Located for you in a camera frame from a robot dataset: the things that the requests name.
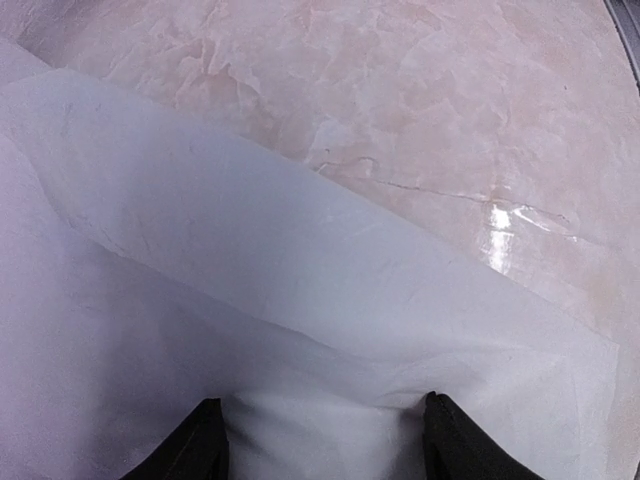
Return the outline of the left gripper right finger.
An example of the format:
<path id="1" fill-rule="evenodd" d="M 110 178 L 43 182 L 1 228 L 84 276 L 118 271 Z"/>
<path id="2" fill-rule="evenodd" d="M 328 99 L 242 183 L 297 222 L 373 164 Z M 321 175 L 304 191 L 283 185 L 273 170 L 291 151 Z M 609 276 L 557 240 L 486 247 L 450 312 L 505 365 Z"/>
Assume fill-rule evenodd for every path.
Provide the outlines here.
<path id="1" fill-rule="evenodd" d="M 448 395 L 425 398 L 425 474 L 436 480 L 527 480 L 539 476 L 502 449 Z"/>

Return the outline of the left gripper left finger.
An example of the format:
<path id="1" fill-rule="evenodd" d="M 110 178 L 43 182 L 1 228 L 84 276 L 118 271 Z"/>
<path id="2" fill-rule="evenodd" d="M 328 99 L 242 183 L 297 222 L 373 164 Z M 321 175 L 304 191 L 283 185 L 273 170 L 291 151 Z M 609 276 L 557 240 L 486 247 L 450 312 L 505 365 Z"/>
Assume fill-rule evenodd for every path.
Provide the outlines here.
<path id="1" fill-rule="evenodd" d="M 229 442 L 220 399 L 205 399 L 122 480 L 227 480 Z"/>

